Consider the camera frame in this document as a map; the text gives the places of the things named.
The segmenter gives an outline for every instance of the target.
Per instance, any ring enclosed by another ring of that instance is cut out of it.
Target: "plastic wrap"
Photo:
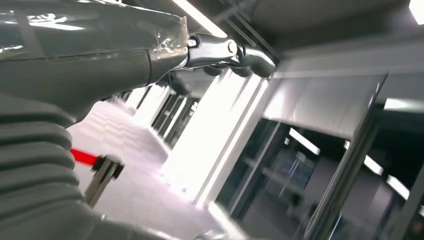
[[[187,56],[185,18],[102,0],[1,1],[0,34],[0,61]]]

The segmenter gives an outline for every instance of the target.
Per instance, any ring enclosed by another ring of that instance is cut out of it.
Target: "fluorescent light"
[[[424,0],[411,0],[409,10],[417,24],[424,24]]]
[[[306,139],[304,136],[302,136],[293,128],[290,128],[290,131],[288,132],[288,134],[292,136],[294,139],[296,139],[303,146],[305,146],[307,149],[309,149],[309,151],[313,152],[316,155],[320,154],[321,150],[317,146],[315,146],[312,142],[310,142],[308,139]]]
[[[349,141],[344,142],[344,148],[348,149],[351,143]],[[374,161],[370,156],[366,155],[363,164],[367,166],[373,173],[377,175],[382,175],[384,169],[376,161]]]
[[[387,98],[384,104],[385,111],[424,113],[424,101],[401,98]]]
[[[224,31],[222,31],[217,25],[215,25],[215,23],[209,20],[187,0],[173,0],[173,2],[183,9],[188,15],[194,18],[194,20],[202,25],[210,34],[219,38],[228,37]]]
[[[410,191],[396,177],[388,176],[387,184],[392,187],[403,199],[407,200],[410,196]]]

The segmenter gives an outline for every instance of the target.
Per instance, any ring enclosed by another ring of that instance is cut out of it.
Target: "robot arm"
[[[185,18],[167,13],[101,0],[0,1],[0,239],[166,239],[85,203],[65,128],[100,99],[205,66],[261,77],[275,68],[231,39],[189,37]]]
[[[275,69],[232,39],[189,37],[185,18],[100,2],[1,1],[0,94],[57,106],[80,121],[96,101],[172,69],[251,67],[261,77]]]

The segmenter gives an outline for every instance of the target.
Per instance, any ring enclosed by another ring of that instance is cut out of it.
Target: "glass wall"
[[[200,102],[199,98],[171,93],[151,127],[171,149],[175,146]]]
[[[262,118],[216,201],[255,238],[300,239],[344,143]],[[314,173],[319,162],[332,168]],[[311,178],[321,179],[311,183]]]
[[[411,124],[410,131],[396,129],[394,118],[385,122],[391,125],[371,144],[330,239],[389,239],[399,225],[424,162],[424,135]],[[261,119],[216,202],[252,237],[302,239],[349,146],[339,137]],[[424,239],[420,210],[407,228],[419,238],[405,239]]]
[[[183,133],[184,129],[186,128],[187,124],[195,113],[199,102],[199,98],[189,98],[187,100],[187,102],[185,103],[186,107],[183,109],[183,112],[180,113],[181,120],[175,122],[175,126],[173,126],[174,129],[172,129],[168,136],[166,136],[166,138],[164,139],[165,142],[169,145],[169,147],[173,148],[177,143],[178,139],[180,139],[181,134]]]

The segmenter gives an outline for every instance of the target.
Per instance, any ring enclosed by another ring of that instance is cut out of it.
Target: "stanchion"
[[[124,169],[121,159],[114,155],[94,156],[89,153],[72,149],[71,153],[79,163],[92,166],[93,179],[85,190],[85,200],[90,207],[94,207],[106,186],[112,179],[117,179]]]

